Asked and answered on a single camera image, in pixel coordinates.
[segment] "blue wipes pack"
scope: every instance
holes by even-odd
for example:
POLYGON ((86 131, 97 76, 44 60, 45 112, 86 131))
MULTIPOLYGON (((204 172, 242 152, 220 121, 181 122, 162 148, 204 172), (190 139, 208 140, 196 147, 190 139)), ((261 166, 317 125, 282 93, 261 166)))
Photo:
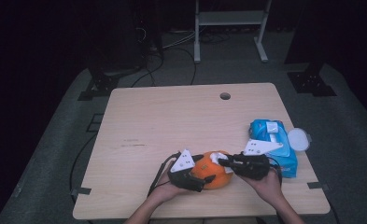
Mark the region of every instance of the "blue wipes pack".
POLYGON ((266 156, 279 163, 283 177, 296 177, 297 157, 295 151, 290 147, 288 135, 282 121, 255 119, 250 123, 249 136, 255 140, 282 143, 283 147, 268 152, 266 156))

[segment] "hand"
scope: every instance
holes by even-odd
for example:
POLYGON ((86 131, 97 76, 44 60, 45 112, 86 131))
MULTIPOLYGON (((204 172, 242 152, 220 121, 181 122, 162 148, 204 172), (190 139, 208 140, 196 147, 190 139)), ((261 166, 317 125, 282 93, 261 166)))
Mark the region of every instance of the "hand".
POLYGON ((171 169, 172 164, 173 162, 170 161, 166 170, 160 176, 160 180, 158 181, 156 188, 148 196, 149 199, 158 203, 165 203, 175 198, 178 194, 188 191, 187 189, 180 189, 171 184, 167 173, 171 169))
POLYGON ((271 206, 275 206, 280 200, 285 200, 275 169, 270 169, 268 175, 261 180, 253 180, 244 176, 239 177, 254 188, 258 195, 271 206))

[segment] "wooden table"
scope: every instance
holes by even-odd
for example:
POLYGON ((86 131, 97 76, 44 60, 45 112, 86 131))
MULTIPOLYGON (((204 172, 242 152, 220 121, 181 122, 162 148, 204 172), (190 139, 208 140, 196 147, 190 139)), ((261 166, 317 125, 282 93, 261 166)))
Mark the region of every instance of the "wooden table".
MULTIPOLYGON (((127 218, 146 199, 161 163, 190 150, 240 153, 254 119, 279 119, 293 128, 271 83, 116 89, 111 93, 73 211, 77 219, 127 218), (220 95, 231 96, 223 100, 220 95)), ((297 178, 284 178, 282 189, 299 214, 330 210, 305 154, 297 152, 297 178)), ((152 217, 251 217, 275 210, 239 177, 214 190, 191 191, 160 206, 152 217)))

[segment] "floor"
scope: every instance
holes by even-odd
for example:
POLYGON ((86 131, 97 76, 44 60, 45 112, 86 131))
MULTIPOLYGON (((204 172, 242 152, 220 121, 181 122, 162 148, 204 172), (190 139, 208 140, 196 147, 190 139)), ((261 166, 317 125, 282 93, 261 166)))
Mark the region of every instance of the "floor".
MULTIPOLYGON (((320 75, 336 96, 297 93, 287 72, 302 71, 307 64, 284 64, 294 32, 265 33, 263 45, 268 63, 262 63, 259 58, 253 43, 255 35, 256 32, 212 36, 224 41, 202 44, 202 61, 198 64, 192 60, 192 42, 184 42, 167 50, 163 62, 157 56, 148 57, 148 70, 155 70, 153 78, 149 75, 141 78, 148 72, 142 69, 122 77, 118 88, 131 88, 133 84, 135 88, 274 83, 294 126, 305 129, 312 137, 307 155, 333 208, 329 214, 303 216, 303 219, 307 223, 367 223, 367 111, 344 77, 327 64, 320 75)), ((183 34, 164 34, 162 41, 169 45, 182 37, 183 34)), ((101 121, 108 100, 103 96, 78 101, 90 81, 88 70, 83 70, 66 92, 1 213, 0 223, 86 222, 72 216, 71 189, 80 186, 91 156, 94 131, 99 127, 97 122, 101 121)), ((278 223, 276 217, 262 219, 269 224, 278 223)))

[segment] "orange ball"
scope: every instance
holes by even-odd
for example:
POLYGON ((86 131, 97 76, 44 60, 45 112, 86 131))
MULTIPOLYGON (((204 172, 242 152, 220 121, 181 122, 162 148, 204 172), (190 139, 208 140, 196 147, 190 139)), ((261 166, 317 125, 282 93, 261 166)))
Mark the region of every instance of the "orange ball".
POLYGON ((208 176, 215 175, 215 179, 211 183, 204 185, 204 189, 218 189, 226 186, 230 183, 230 179, 233 176, 233 172, 226 173, 224 166, 212 162, 210 155, 214 152, 220 152, 223 154, 229 154, 228 152, 209 151, 204 154, 204 157, 195 163, 195 166, 191 170, 191 174, 194 177, 205 179, 208 176))

